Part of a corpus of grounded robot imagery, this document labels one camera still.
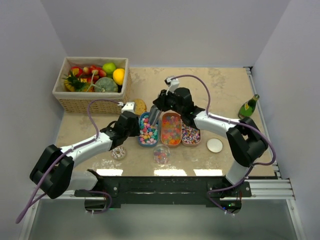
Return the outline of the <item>orange tray of gummy stars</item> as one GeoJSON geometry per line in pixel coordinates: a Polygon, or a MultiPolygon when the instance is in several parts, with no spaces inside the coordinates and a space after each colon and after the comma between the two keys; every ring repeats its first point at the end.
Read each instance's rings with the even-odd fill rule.
{"type": "Polygon", "coordinates": [[[179,114],[167,112],[161,119],[161,142],[169,148],[176,148],[181,143],[182,121],[179,114]]]}

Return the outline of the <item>blue tray of star candies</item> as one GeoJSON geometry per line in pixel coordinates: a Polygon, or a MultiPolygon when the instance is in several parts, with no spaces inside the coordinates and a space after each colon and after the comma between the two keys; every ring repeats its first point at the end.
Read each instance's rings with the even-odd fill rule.
{"type": "Polygon", "coordinates": [[[138,143],[142,147],[155,147],[160,138],[159,122],[155,125],[149,123],[149,112],[144,112],[139,118],[138,143]]]}

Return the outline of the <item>silver metal scoop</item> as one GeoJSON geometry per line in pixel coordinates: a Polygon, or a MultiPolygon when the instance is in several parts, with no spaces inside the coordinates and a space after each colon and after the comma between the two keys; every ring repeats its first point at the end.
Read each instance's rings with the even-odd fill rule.
{"type": "Polygon", "coordinates": [[[162,111],[158,109],[156,105],[152,105],[149,111],[149,123],[151,126],[155,126],[159,120],[162,111]]]}

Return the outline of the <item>pink tray of lollipops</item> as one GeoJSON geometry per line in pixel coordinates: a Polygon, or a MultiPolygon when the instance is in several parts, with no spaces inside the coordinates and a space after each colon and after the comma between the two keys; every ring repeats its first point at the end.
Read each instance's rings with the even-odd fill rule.
{"type": "Polygon", "coordinates": [[[196,147],[201,142],[201,131],[181,122],[181,143],[187,147],[196,147]]]}

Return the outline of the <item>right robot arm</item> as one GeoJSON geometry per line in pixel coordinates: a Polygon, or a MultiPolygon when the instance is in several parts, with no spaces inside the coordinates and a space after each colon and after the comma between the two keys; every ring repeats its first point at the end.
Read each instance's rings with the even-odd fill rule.
{"type": "Polygon", "coordinates": [[[225,175],[222,189],[227,196],[235,196],[241,190],[240,184],[252,170],[255,160],[268,149],[266,138],[255,122],[249,117],[229,120],[211,115],[194,104],[190,90],[185,87],[179,87],[174,92],[161,90],[152,102],[149,122],[154,124],[160,114],[167,111],[179,114],[188,127],[208,131],[228,140],[234,162],[225,175]]]}

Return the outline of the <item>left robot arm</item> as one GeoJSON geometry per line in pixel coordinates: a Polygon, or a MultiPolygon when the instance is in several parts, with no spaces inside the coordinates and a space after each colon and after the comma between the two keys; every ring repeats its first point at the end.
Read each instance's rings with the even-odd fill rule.
{"type": "Polygon", "coordinates": [[[74,168],[90,158],[121,146],[129,137],[140,133],[139,117],[124,111],[118,120],[99,130],[98,134],[73,145],[45,148],[32,169],[29,178],[51,199],[60,197],[68,190],[86,190],[99,196],[104,184],[96,173],[76,173],[74,168]]]}

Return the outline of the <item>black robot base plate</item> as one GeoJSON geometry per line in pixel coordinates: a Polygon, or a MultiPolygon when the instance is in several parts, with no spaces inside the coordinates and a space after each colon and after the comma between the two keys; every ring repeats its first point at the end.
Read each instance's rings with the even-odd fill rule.
{"type": "Polygon", "coordinates": [[[232,186],[223,176],[102,176],[92,190],[76,190],[86,210],[123,205],[204,205],[237,213],[252,195],[249,182],[232,186]]]}

